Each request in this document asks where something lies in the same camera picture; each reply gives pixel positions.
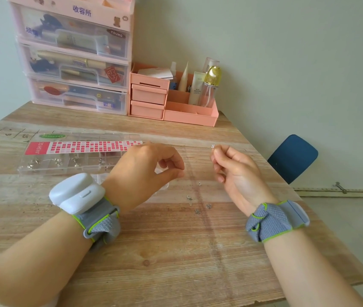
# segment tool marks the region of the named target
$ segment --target clear plastic bottle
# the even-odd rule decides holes
[[[199,106],[211,108],[215,101],[215,93],[221,80],[221,68],[211,67],[205,76],[203,87],[201,88]]]

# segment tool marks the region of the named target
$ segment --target pink grid label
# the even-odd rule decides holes
[[[125,152],[142,141],[68,141],[68,142],[31,142],[25,155],[68,154],[92,152]]]

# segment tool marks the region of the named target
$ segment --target gray wrist strap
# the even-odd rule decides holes
[[[119,212],[119,207],[112,206],[104,197],[86,212],[73,216],[84,228],[83,236],[94,241],[92,251],[112,242],[119,235]]]
[[[294,201],[277,205],[263,203],[251,214],[245,225],[248,234],[257,242],[279,236],[292,229],[309,225],[305,211]]]

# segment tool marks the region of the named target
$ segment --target wood grain surface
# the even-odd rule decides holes
[[[212,128],[25,104],[0,121],[0,252],[58,212],[48,193],[65,177],[16,172],[31,137],[53,131],[140,134],[175,146],[186,164],[183,179],[121,216],[116,242],[85,257],[60,307],[247,306],[284,299],[263,246],[244,230],[246,217],[214,180],[209,153],[217,143],[250,155],[279,199],[305,208],[307,233],[319,250],[349,283],[363,283],[363,265],[223,114]]]

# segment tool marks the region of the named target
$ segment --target blue chair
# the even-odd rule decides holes
[[[268,159],[269,164],[290,184],[318,157],[318,151],[297,135],[290,135]]]

